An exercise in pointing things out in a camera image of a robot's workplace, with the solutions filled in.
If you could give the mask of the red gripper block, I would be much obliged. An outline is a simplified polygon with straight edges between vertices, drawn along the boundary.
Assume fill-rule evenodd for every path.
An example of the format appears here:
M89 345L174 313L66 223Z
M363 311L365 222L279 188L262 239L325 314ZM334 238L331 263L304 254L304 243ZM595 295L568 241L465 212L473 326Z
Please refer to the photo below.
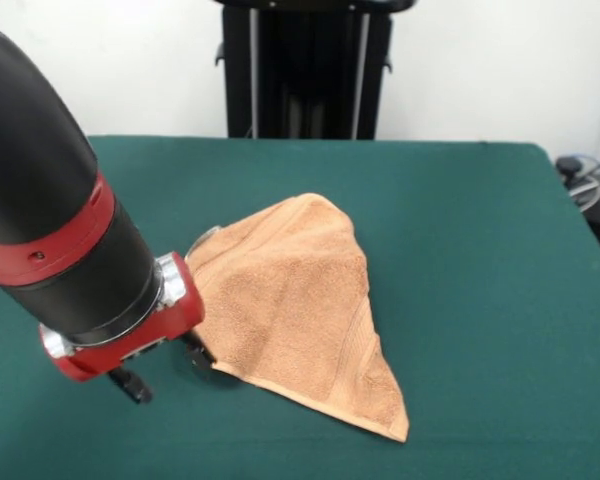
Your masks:
M194 367L211 370L215 357L193 328L204 318L204 307L190 272L177 253L156 259L161 288L149 314L114 339L101 345L77 346L54 334L54 365L68 378L84 382L108 378L134 403L153 399L149 386L124 362L165 341L180 339Z

